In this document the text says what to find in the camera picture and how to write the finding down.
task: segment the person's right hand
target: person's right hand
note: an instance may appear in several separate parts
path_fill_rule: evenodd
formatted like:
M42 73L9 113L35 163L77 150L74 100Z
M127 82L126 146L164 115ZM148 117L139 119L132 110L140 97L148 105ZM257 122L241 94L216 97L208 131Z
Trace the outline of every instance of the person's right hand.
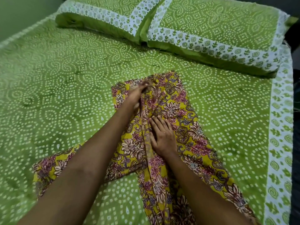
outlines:
M153 116L150 118L150 123L157 138L155 140L153 133L150 133L151 144L155 152L164 159L172 154L178 155L176 137L168 120Z

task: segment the person's left hand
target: person's left hand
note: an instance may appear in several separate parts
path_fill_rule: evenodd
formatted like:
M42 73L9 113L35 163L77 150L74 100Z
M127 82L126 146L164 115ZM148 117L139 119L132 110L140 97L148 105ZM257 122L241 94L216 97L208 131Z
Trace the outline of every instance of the person's left hand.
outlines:
M134 86L128 92L127 102L131 103L134 106L134 109L137 109L140 106L140 98L142 91L149 86L147 81L143 81L141 84Z

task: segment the green bedsheet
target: green bedsheet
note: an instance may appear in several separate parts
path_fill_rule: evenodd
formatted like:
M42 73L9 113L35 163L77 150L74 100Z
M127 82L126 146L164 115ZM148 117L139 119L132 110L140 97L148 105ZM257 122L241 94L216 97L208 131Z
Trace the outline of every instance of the green bedsheet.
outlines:
M0 43L0 224L15 224L35 203L33 163L84 142L112 116L112 85L169 70L180 74L205 134L256 216L264 224L287 224L293 78L286 45L282 60L277 78L262 79L93 31L57 28L53 16ZM113 181L109 189L135 178ZM137 182L130 189L138 190ZM130 201L142 205L133 192L122 204L107 200L101 207L96 200L86 223L148 223L143 210L113 214Z

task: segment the pillow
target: pillow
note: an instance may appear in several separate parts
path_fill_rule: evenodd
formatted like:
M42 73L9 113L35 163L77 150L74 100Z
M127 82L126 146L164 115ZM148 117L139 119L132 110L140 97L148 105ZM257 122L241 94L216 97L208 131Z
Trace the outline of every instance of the pillow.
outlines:
M165 0L142 31L149 47L236 72L274 77L296 22L274 7L235 0Z
M140 30L160 0L67 0L58 9L62 27L89 28L140 43Z

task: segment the person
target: person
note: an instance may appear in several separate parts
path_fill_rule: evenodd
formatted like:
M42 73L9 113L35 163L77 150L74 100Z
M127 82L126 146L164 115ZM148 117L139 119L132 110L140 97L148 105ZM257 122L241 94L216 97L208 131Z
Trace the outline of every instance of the person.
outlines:
M121 135L147 86L143 82L130 90L116 113L73 156L43 197L18 222L19 225L77 225L84 222ZM234 204L214 192L180 159L170 123L161 117L152 117L150 124L157 138L151 135L152 147L173 171L197 224L250 225L250 221Z

